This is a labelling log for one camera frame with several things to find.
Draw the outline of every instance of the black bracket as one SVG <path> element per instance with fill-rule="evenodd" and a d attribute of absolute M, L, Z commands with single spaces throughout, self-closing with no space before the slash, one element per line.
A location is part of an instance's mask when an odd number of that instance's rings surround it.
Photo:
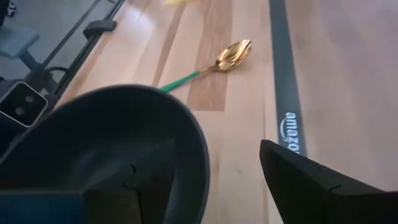
<path fill-rule="evenodd" d="M 89 23 L 83 30 L 86 39 L 94 35 L 101 35 L 103 32 L 111 32 L 116 28 L 116 21 L 110 19 L 103 19 Z"/>

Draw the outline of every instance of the green handle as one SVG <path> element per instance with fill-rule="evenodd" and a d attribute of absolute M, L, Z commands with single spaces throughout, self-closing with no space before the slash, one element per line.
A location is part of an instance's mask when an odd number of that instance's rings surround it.
<path fill-rule="evenodd" d="M 166 92 L 170 92 L 172 90 L 174 90 L 175 88 L 179 87 L 180 85 L 184 84 L 186 81 L 195 78 L 196 76 L 198 76 L 200 74 L 200 72 L 194 72 L 190 75 L 187 75 L 186 77 L 183 77 L 177 81 L 174 81 L 170 84 L 167 84 L 166 86 L 160 87 L 160 90 L 166 91 Z"/>

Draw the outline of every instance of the yellow object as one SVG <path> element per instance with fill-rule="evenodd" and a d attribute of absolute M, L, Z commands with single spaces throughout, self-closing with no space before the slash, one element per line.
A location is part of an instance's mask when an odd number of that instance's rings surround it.
<path fill-rule="evenodd" d="M 165 5 L 174 5 L 185 1 L 192 1 L 192 0 L 168 0 L 164 4 Z"/>

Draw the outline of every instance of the wooden floor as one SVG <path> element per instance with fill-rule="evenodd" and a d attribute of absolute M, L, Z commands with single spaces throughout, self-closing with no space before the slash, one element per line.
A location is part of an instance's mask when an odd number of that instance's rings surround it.
<path fill-rule="evenodd" d="M 285 2 L 308 157 L 398 190 L 397 1 Z M 241 67 L 172 94 L 191 108 L 209 147 L 203 223 L 281 223 L 259 162 L 260 140 L 278 137 L 268 0 L 126 0 L 115 19 L 60 104 L 102 86 L 165 85 L 251 39 Z"/>

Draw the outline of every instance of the gold spoon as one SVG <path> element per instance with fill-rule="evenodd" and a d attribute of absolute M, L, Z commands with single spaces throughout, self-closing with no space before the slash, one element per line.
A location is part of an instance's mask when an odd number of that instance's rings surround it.
<path fill-rule="evenodd" d="M 216 63 L 208 68 L 195 71 L 186 77 L 183 77 L 177 81 L 174 81 L 166 86 L 161 87 L 163 91 L 171 91 L 176 87 L 184 84 L 186 81 L 197 77 L 201 73 L 209 71 L 228 71 L 232 68 L 240 65 L 242 61 L 249 55 L 251 51 L 251 40 L 241 40 L 235 44 L 229 46 L 227 49 L 223 50 L 222 53 L 217 57 Z"/>

